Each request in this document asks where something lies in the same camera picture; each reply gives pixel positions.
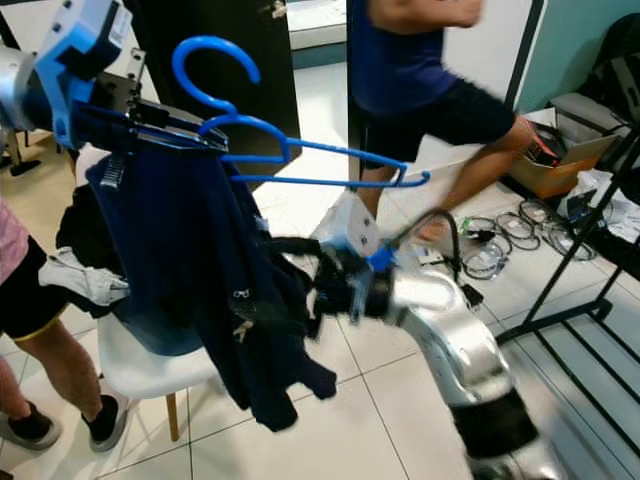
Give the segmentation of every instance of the blue plastic hanger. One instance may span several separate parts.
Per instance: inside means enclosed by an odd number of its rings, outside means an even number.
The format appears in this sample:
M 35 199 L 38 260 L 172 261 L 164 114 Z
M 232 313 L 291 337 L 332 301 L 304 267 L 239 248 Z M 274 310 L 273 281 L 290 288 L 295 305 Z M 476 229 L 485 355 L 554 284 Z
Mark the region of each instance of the blue plastic hanger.
M 258 82 L 260 82 L 260 71 L 258 70 L 258 66 L 244 50 L 242 50 L 234 43 L 214 36 L 192 37 L 181 42 L 174 51 L 172 59 L 172 67 L 178 83 L 185 89 L 187 93 L 189 93 L 193 98 L 197 99 L 204 105 L 208 105 L 225 112 L 225 115 L 214 117 L 204 122 L 199 130 L 200 135 L 204 135 L 211 129 L 220 127 L 222 125 L 240 124 L 262 130 L 272 135 L 278 141 L 281 151 L 281 155 L 279 157 L 266 155 L 224 154 L 220 156 L 220 161 L 232 163 L 250 162 L 287 164 L 291 161 L 290 147 L 298 146 L 357 157 L 370 162 L 379 163 L 381 165 L 395 167 L 400 172 L 398 178 L 391 182 L 317 180 L 310 178 L 273 177 L 270 175 L 234 175 L 233 177 L 231 177 L 233 181 L 295 183 L 303 185 L 330 185 L 349 188 L 411 188 L 424 185 L 431 178 L 431 174 L 427 171 L 424 171 L 422 172 L 422 178 L 420 180 L 403 182 L 407 171 L 407 166 L 404 163 L 398 162 L 397 160 L 392 160 L 390 158 L 373 153 L 363 152 L 361 150 L 336 147 L 334 145 L 325 145 L 321 143 L 308 142 L 306 140 L 301 140 L 298 138 L 287 137 L 279 128 L 275 127 L 269 122 L 249 115 L 239 114 L 237 108 L 231 102 L 217 99 L 203 92 L 198 87 L 196 87 L 195 84 L 187 76 L 184 68 L 185 60 L 192 52 L 201 50 L 203 48 L 218 50 L 232 56 L 245 68 L 247 74 L 249 75 L 249 79 L 253 83 L 257 84 Z

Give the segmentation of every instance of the chair leg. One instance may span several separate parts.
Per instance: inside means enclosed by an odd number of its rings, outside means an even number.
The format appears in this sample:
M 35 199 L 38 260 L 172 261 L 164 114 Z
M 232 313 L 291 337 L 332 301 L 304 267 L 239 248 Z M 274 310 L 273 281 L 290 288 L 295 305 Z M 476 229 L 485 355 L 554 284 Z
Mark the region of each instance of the chair leg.
M 177 442 L 180 438 L 180 431 L 178 429 L 178 405 L 176 404 L 176 394 L 171 393 L 167 395 L 167 413 L 169 414 L 169 433 L 171 434 L 171 441 Z

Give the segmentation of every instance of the man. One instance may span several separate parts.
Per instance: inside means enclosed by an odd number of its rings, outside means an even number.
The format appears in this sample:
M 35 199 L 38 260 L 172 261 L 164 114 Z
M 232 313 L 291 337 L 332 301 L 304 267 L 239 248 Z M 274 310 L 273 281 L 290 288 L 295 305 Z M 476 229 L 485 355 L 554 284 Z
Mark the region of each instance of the man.
M 46 255 L 0 198 L 0 335 L 4 332 L 42 363 L 62 398 L 75 405 L 96 452 L 113 448 L 124 431 L 128 399 L 98 379 L 91 358 L 58 319 L 65 307 L 57 287 L 41 287 Z M 24 398 L 0 357 L 0 437 L 31 450 L 53 445 L 61 428 Z
M 442 65 L 445 28 L 472 27 L 481 18 L 482 4 L 353 0 L 352 92 L 364 117 L 363 149 L 415 162 L 425 134 L 452 145 L 485 145 L 440 202 L 445 210 L 495 183 L 532 141 L 526 121 Z M 362 180 L 389 181 L 395 173 L 392 167 L 366 163 Z M 358 194 L 375 216 L 382 189 Z M 434 240 L 442 233 L 432 225 L 422 236 Z

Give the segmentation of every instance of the black metal rack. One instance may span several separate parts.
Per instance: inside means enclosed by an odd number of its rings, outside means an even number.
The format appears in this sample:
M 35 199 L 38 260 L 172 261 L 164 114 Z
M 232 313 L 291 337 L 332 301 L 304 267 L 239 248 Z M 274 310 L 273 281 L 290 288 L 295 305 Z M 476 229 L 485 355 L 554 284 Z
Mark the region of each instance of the black metal rack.
M 595 300 L 579 305 L 568 310 L 534 320 L 540 308 L 546 301 L 549 293 L 553 287 L 557 284 L 558 280 L 566 270 L 569 263 L 572 261 L 574 255 L 578 249 L 584 244 L 589 233 L 594 229 L 598 220 L 602 216 L 602 212 L 607 207 L 616 191 L 620 188 L 623 180 L 629 175 L 633 168 L 635 161 L 640 158 L 640 126 L 634 127 L 632 132 L 620 143 L 618 148 L 611 156 L 611 163 L 615 164 L 622 159 L 626 152 L 630 151 L 628 157 L 624 160 L 619 172 L 613 177 L 611 185 L 607 189 L 606 193 L 602 197 L 602 200 L 598 206 L 591 213 L 589 219 L 586 221 L 584 228 L 578 234 L 576 240 L 573 243 L 572 248 L 567 252 L 564 259 L 558 266 L 555 273 L 552 275 L 549 283 L 545 286 L 544 290 L 536 300 L 533 308 L 525 318 L 525 320 L 518 326 L 505 331 L 497 337 L 499 345 L 514 340 L 518 337 L 527 334 L 534 334 L 540 341 L 541 345 L 551 355 L 555 362 L 562 368 L 567 374 L 575 386 L 582 392 L 587 400 L 594 406 L 594 408 L 602 415 L 602 417 L 609 423 L 611 428 L 620 436 L 620 438 L 629 446 L 635 455 L 640 457 L 640 445 L 638 445 L 622 428 L 622 426 L 613 418 L 613 416 L 607 411 L 607 409 L 598 401 L 598 399 L 589 391 L 585 384 L 577 377 L 571 367 L 562 359 L 556 349 L 549 343 L 549 341 L 542 334 L 542 330 L 551 326 L 560 325 L 566 329 L 577 342 L 607 371 L 607 373 L 613 378 L 624 391 L 638 404 L 640 407 L 640 395 L 632 388 L 627 381 L 625 381 L 615 369 L 602 357 L 602 355 L 586 340 L 580 332 L 578 332 L 571 324 L 570 320 L 575 319 L 580 315 L 587 314 L 593 322 L 605 333 L 611 340 L 617 343 L 631 359 L 638 363 L 640 367 L 640 355 L 627 344 L 615 331 L 613 331 L 605 322 L 608 315 L 613 309 L 612 303 L 607 300 L 607 294 L 611 290 L 611 287 L 616 283 L 620 274 L 624 271 L 622 265 L 618 266 L 615 272 L 611 275 L 603 289 L 600 291 Z M 640 247 L 640 237 L 636 240 L 634 248 Z

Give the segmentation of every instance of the black shorts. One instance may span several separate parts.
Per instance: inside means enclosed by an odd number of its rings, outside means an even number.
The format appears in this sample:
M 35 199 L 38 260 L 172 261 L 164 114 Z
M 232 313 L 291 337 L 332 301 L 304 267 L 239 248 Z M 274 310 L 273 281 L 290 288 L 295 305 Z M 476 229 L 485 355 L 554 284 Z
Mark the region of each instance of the black shorts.
M 388 116 L 360 113 L 360 148 L 405 163 L 416 161 L 425 135 L 451 145 L 490 145 L 509 133 L 516 121 L 503 102 L 461 79 L 441 98 L 416 110 Z M 364 162 L 364 167 L 381 165 Z
M 67 304 L 63 288 L 38 283 L 46 260 L 40 245 L 29 237 L 26 257 L 0 285 L 0 334 L 17 341 L 33 338 L 52 325 Z

